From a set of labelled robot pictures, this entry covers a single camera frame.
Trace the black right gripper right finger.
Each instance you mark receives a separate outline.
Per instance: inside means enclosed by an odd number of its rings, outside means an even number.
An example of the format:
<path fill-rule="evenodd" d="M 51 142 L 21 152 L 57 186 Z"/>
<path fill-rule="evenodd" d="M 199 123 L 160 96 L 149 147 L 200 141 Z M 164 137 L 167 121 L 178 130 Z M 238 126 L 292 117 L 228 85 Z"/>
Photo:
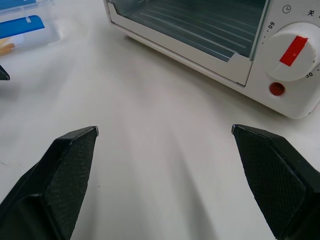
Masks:
<path fill-rule="evenodd" d="M 284 137 L 234 124 L 249 188 L 277 240 L 320 238 L 320 173 Z"/>

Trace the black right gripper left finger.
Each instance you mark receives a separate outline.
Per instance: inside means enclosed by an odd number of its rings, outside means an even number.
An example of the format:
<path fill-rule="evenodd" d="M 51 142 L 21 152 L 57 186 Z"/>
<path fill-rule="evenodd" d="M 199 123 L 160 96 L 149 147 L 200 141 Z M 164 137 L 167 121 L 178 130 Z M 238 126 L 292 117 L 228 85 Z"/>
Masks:
<path fill-rule="evenodd" d="M 2 240 L 69 240 L 88 188 L 97 126 L 56 138 L 0 204 Z"/>

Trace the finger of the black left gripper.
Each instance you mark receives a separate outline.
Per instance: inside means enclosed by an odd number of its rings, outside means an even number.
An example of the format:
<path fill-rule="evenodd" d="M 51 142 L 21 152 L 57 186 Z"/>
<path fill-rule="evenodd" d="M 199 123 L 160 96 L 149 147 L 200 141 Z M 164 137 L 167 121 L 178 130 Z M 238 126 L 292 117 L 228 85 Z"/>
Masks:
<path fill-rule="evenodd" d="M 5 69 L 0 65 L 0 80 L 9 81 L 10 75 L 5 71 Z"/>

